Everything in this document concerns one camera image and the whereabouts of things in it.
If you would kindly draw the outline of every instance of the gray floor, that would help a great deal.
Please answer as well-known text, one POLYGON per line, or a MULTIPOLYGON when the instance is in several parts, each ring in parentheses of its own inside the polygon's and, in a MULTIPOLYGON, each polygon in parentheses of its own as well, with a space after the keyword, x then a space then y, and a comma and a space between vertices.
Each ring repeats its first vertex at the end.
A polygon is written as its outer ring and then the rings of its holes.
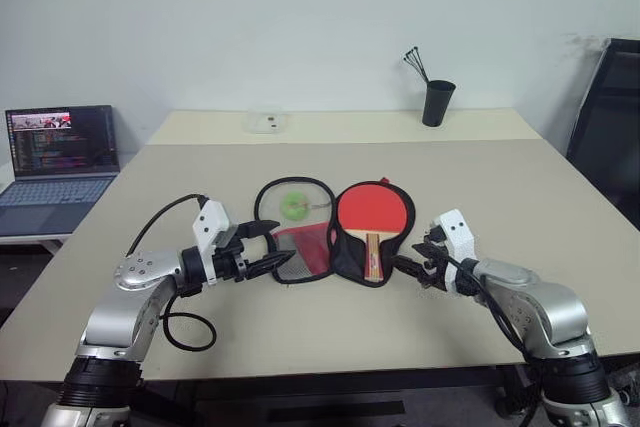
MULTIPOLYGON (((47 254, 7 255, 0 253, 0 323, 27 292, 49 260, 47 254)), ((26 382, 7 382, 9 397, 5 420, 9 426, 37 427, 47 406, 56 399, 55 392, 26 382)), ((172 391, 163 383, 151 386, 154 390, 172 391)), ((415 389, 376 394, 338 396, 265 397, 250 401, 199 402, 197 410, 205 415, 207 425, 270 426, 270 427, 464 427, 464 426, 517 426, 520 418, 500 419, 493 410, 495 394, 486 388, 415 389), (269 422, 269 414, 277 409, 401 401, 402 415, 355 417, 320 421, 269 422)), ((0 402, 4 389, 0 389, 0 402)), ((638 409, 631 409, 633 425, 640 426, 638 409)), ((153 427, 158 424, 135 417, 134 427, 153 427)), ((542 409, 536 414, 532 427, 551 425, 542 409)))

